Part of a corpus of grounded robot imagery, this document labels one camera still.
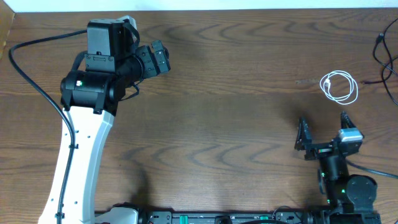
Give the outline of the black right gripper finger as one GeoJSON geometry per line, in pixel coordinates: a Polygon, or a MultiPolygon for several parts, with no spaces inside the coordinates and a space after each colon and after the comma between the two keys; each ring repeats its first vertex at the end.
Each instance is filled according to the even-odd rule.
{"type": "Polygon", "coordinates": [[[346,111],[342,111],[340,113],[340,124],[341,124],[341,129],[356,128],[355,124],[349,118],[346,111]]]}
{"type": "Polygon", "coordinates": [[[298,133],[295,140],[294,149],[304,151],[312,144],[312,135],[309,130],[308,122],[304,117],[299,119],[298,133]]]}

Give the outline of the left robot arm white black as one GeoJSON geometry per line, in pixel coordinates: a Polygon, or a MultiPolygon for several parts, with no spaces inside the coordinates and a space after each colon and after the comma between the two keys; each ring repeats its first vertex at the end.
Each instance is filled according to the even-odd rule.
{"type": "Polygon", "coordinates": [[[143,223],[145,217],[126,203],[95,213],[95,191],[103,148],[119,102],[128,88],[170,71],[169,52],[161,41],[141,45],[135,20],[93,19],[88,48],[62,80],[65,120],[52,188],[40,223],[143,223]]]}

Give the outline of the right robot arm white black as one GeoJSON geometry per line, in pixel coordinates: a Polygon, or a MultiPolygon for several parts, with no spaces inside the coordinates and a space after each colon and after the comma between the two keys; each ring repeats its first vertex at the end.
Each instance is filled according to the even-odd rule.
{"type": "Polygon", "coordinates": [[[370,176],[350,174],[348,156],[359,152],[364,139],[346,112],[340,113],[341,129],[330,142],[313,143],[304,117],[298,122],[294,149],[305,151],[306,161],[318,161],[318,183],[328,205],[311,206],[303,212],[302,223],[380,223],[374,210],[377,182],[370,176]]]}

